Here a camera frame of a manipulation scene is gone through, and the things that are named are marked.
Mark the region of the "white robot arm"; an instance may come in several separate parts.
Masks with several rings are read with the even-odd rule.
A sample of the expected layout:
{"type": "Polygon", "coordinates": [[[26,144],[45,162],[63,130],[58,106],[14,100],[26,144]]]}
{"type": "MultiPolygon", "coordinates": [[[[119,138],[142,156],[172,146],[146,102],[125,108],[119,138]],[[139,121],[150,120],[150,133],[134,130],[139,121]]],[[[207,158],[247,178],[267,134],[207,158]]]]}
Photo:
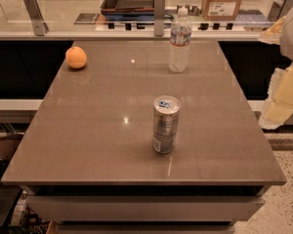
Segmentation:
{"type": "Polygon", "coordinates": [[[272,74],[268,98],[264,100],[259,125],[266,130],[282,126],[293,114],[293,7],[286,16],[262,32],[258,40],[276,44],[283,56],[291,60],[289,67],[276,68],[272,74]]]}

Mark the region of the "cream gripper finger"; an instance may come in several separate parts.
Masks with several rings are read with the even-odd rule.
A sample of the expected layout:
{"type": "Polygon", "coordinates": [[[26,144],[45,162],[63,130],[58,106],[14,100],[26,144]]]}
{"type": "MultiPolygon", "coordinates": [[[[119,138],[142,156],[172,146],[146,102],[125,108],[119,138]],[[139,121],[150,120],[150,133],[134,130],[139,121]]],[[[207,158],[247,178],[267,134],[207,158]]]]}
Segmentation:
{"type": "Polygon", "coordinates": [[[266,130],[282,126],[293,114],[293,62],[272,74],[268,97],[264,100],[259,125],[266,130]]]}
{"type": "Polygon", "coordinates": [[[286,17],[282,17],[277,20],[271,27],[269,27],[259,35],[258,40],[266,44],[279,45],[281,30],[285,19],[286,17]]]}

